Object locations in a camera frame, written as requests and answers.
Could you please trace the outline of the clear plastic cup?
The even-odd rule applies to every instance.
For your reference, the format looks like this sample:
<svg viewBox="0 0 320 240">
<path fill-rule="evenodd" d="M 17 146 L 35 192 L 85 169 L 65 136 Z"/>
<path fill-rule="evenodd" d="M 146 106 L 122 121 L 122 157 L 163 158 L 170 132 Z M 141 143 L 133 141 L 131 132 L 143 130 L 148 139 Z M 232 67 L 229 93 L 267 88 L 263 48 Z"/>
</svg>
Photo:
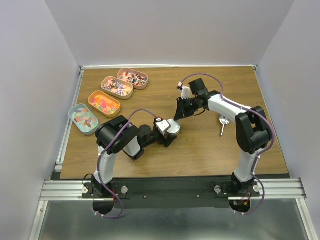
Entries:
<svg viewBox="0 0 320 240">
<path fill-rule="evenodd" d="M 179 132 L 179 127 L 171 127 L 167 130 L 167 136 L 171 139 L 176 139 L 178 137 Z"/>
</svg>

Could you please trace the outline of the white round lid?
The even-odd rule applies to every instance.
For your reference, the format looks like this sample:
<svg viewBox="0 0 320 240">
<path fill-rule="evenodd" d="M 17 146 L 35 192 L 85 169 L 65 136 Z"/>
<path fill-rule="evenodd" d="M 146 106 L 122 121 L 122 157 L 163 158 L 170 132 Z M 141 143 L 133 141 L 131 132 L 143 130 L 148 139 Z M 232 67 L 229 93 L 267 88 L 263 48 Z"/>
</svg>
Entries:
<svg viewBox="0 0 320 240">
<path fill-rule="evenodd" d="M 173 127 L 173 128 L 178 128 L 178 127 L 181 128 L 180 123 L 179 123 L 178 121 L 174 121 L 173 118 L 168 119 L 167 122 L 169 123 L 170 128 L 171 128 L 171 127 Z"/>
</svg>

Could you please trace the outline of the metal scoop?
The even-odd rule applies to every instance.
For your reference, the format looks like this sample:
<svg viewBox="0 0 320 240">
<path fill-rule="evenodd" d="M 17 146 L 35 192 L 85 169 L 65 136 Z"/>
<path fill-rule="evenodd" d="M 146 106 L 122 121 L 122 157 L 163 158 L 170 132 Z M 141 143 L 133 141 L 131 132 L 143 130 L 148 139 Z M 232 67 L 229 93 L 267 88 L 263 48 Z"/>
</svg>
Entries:
<svg viewBox="0 0 320 240">
<path fill-rule="evenodd" d="M 219 117 L 219 121 L 222 124 L 222 128 L 221 128 L 221 131 L 220 131 L 220 136 L 222 137 L 223 134 L 224 134 L 225 126 L 230 123 L 230 119 L 221 114 L 220 117 Z"/>
</svg>

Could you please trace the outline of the orange candy tray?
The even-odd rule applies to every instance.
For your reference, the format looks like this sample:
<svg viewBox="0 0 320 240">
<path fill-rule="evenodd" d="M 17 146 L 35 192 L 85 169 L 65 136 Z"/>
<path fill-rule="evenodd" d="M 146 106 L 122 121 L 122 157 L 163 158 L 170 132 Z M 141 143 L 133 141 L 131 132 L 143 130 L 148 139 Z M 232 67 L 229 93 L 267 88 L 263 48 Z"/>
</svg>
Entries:
<svg viewBox="0 0 320 240">
<path fill-rule="evenodd" d="M 103 91 L 95 91 L 88 97 L 88 103 L 107 118 L 114 118 L 121 111 L 118 100 Z"/>
</svg>

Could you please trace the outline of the grey candy tray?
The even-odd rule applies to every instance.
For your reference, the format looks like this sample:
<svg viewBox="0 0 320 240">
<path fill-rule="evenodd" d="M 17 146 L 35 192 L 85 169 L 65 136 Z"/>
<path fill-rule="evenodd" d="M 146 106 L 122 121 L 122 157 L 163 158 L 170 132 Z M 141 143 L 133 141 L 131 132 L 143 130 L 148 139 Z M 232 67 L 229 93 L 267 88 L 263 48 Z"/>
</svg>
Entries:
<svg viewBox="0 0 320 240">
<path fill-rule="evenodd" d="M 72 107 L 68 116 L 80 132 L 86 136 L 94 134 L 100 125 L 98 118 L 82 103 Z"/>
</svg>

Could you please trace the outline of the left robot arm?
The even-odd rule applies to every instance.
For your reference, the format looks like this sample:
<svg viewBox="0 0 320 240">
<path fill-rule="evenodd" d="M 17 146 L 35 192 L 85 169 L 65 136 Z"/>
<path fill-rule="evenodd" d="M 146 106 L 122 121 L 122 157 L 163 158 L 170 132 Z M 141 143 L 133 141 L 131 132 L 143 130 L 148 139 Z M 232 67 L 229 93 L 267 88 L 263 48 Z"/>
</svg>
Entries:
<svg viewBox="0 0 320 240">
<path fill-rule="evenodd" d="M 124 116 L 116 117 L 101 126 L 95 132 L 98 145 L 98 160 L 90 183 L 83 185 L 88 195 L 105 198 L 112 195 L 111 182 L 117 154 L 123 151 L 133 161 L 138 160 L 145 148 L 160 144 L 169 147 L 178 137 L 181 125 L 174 119 L 165 120 L 156 117 L 153 127 L 141 125 L 136 127 Z"/>
</svg>

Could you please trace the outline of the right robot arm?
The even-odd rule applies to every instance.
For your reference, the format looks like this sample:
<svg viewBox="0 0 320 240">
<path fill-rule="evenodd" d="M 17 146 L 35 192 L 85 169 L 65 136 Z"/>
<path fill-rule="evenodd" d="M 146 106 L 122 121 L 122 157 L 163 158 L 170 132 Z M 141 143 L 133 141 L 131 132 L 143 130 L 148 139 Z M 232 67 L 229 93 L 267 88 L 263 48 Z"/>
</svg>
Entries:
<svg viewBox="0 0 320 240">
<path fill-rule="evenodd" d="M 241 196 L 247 192 L 255 179 L 255 170 L 262 153 L 268 151 L 275 141 L 272 125 L 262 107 L 241 105 L 224 96 L 222 92 L 209 91 L 203 80 L 198 78 L 188 86 L 179 82 L 174 120 L 192 117 L 199 109 L 218 113 L 235 123 L 236 141 L 240 157 L 231 175 L 230 191 Z"/>
</svg>

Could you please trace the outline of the pink candy tray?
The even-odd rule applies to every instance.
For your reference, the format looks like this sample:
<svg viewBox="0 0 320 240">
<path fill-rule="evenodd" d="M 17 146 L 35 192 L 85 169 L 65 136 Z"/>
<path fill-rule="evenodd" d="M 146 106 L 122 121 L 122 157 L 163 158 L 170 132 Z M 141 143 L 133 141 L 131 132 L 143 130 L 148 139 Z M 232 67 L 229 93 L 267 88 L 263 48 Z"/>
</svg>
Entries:
<svg viewBox="0 0 320 240">
<path fill-rule="evenodd" d="M 137 90 L 145 89 L 149 82 L 147 74 L 127 67 L 120 69 L 116 77 L 122 81 L 132 84 L 133 88 Z"/>
</svg>

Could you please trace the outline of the beige candy tray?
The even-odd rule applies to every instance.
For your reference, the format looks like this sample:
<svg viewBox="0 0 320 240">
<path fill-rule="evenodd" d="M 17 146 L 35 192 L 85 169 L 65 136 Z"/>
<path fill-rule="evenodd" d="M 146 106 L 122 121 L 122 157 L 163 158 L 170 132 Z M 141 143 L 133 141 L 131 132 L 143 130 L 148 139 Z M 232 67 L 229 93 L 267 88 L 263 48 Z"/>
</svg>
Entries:
<svg viewBox="0 0 320 240">
<path fill-rule="evenodd" d="M 106 77 L 100 86 L 105 93 L 121 100 L 128 100 L 134 92 L 131 83 L 112 76 Z"/>
</svg>

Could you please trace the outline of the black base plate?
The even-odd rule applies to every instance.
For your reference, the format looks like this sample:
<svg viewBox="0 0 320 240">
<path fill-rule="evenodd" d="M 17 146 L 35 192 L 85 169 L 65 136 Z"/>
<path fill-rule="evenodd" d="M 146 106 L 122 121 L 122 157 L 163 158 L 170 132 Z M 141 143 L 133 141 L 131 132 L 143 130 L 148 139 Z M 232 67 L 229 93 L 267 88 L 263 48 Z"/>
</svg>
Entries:
<svg viewBox="0 0 320 240">
<path fill-rule="evenodd" d="M 128 209 L 230 209 L 230 176 L 115 178 L 114 191 Z"/>
</svg>

